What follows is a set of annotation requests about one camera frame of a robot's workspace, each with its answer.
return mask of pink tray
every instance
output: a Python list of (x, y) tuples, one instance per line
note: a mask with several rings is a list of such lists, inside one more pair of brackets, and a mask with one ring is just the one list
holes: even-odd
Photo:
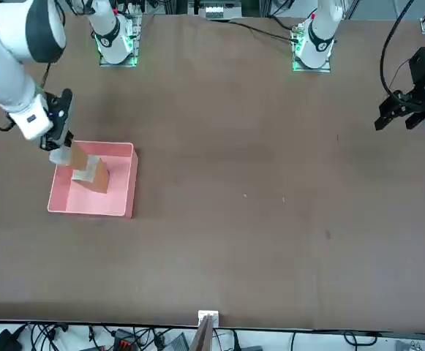
[(92, 192), (71, 181), (72, 169), (56, 166), (51, 186), (49, 212), (124, 216), (130, 218), (138, 172), (138, 156), (131, 143), (75, 141), (88, 154), (100, 156), (110, 173), (106, 194)]

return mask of floor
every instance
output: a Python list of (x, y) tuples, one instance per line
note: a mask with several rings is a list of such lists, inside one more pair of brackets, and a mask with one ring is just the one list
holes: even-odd
[[(9, 331), (15, 331), (20, 325), (0, 325), (0, 333), (7, 328)], [(108, 327), (110, 330), (115, 330), (114, 327)], [(141, 331), (142, 328), (137, 328), (136, 332)], [(157, 333), (161, 333), (165, 329), (156, 329)], [(105, 346), (109, 349), (113, 345), (112, 336), (101, 327), (94, 327), (96, 343), (99, 347)], [(194, 329), (181, 329), (177, 328), (165, 333), (165, 343), (174, 340), (180, 333), (184, 333), (188, 344), (195, 335)], [(88, 340), (89, 329), (85, 325), (71, 325), (66, 333), (59, 333), (55, 339), (55, 345), (60, 351), (76, 351), (87, 350), (94, 347), (93, 342)], [(291, 339), (293, 333), (281, 331), (237, 331), (238, 340), (242, 348), (261, 346), (264, 351), (277, 351), (277, 350), (290, 350)], [(225, 351), (233, 347), (233, 334), (229, 330), (217, 329), (217, 335), (220, 338), (220, 344), (217, 338), (213, 338), (211, 350)], [(357, 337), (359, 343), (367, 343), (372, 341), (369, 337)], [(146, 338), (141, 340), (143, 343), (147, 342)], [(395, 351), (396, 343), (398, 341), (405, 344), (414, 343), (415, 346), (420, 347), (418, 351), (425, 351), (425, 340), (412, 340), (412, 339), (387, 339), (379, 338), (375, 345), (369, 348), (369, 351)], [(30, 330), (26, 329), (22, 332), (19, 342), (23, 345), (23, 350), (31, 350)], [(41, 347), (41, 342), (36, 344), (37, 350)], [(146, 351), (154, 351), (156, 347), (152, 344), (145, 349)], [(321, 335), (321, 334), (308, 334), (297, 333), (294, 343), (294, 351), (324, 351), (324, 350), (338, 350), (338, 351), (352, 351), (354, 347), (347, 344), (343, 336), (340, 335)]]

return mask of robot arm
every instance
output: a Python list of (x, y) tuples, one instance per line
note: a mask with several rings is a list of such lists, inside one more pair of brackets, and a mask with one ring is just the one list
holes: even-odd
[(0, 107), (27, 140), (40, 138), (48, 151), (70, 143), (72, 93), (66, 89), (58, 98), (44, 92), (20, 61), (55, 62), (65, 44), (53, 0), (0, 4)]
[(299, 25), (304, 28), (305, 39), (296, 55), (305, 66), (317, 69), (326, 63), (343, 13), (339, 0), (318, 0), (314, 15)]
[(419, 48), (409, 60), (410, 74), (414, 87), (406, 94), (400, 90), (391, 92), (380, 105), (380, 117), (375, 129), (384, 129), (396, 117), (405, 120), (407, 129), (413, 129), (425, 121), (425, 48)]
[(109, 64), (119, 64), (134, 50), (129, 37), (131, 20), (115, 15), (110, 0), (67, 0), (76, 15), (86, 15), (99, 43), (100, 53)]

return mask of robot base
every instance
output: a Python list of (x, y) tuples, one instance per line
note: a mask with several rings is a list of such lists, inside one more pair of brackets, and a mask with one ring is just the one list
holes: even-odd
[(293, 27), (293, 30), (290, 32), (290, 38), (297, 39), (298, 42), (299, 42), (298, 44), (296, 44), (294, 42), (291, 43), (291, 47), (292, 47), (292, 70), (293, 71), (296, 71), (296, 72), (301, 72), (301, 71), (330, 72), (331, 71), (331, 63), (329, 61), (329, 58), (322, 67), (314, 69), (314, 68), (309, 68), (309, 67), (305, 66), (305, 64), (303, 62), (301, 62), (301, 60), (297, 57), (295, 51), (297, 50), (297, 47), (300, 45), (300, 42), (305, 40), (305, 33), (303, 31), (301, 31), (299, 27)]
[(110, 173), (106, 194), (93, 192), (71, 181), (72, 169), (56, 166), (51, 186), (49, 212), (95, 216), (132, 217), (138, 172), (138, 156), (131, 143), (78, 141), (88, 154), (100, 156)]
[(126, 67), (134, 68), (138, 65), (139, 62), (139, 42), (141, 35), (141, 24), (142, 24), (142, 13), (140, 15), (127, 15), (126, 16), (129, 27), (127, 29), (128, 35), (130, 38), (127, 38), (129, 41), (129, 46), (133, 47), (132, 53), (128, 55), (122, 62), (119, 64), (110, 64), (104, 60), (98, 41), (95, 39), (97, 44), (98, 52), (100, 53), (99, 65), (101, 67)]

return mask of brown table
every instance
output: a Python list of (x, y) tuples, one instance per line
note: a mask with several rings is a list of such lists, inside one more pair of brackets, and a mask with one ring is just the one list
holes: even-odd
[[(47, 154), (0, 133), (0, 318), (425, 332), (425, 131), (373, 127), (391, 26), (342, 22), (315, 74), (261, 34), (156, 16), (137, 69), (102, 69), (70, 18), (47, 89), (74, 91), (76, 138), (134, 143), (135, 218), (49, 214)], [(422, 45), (403, 23), (387, 80)]]

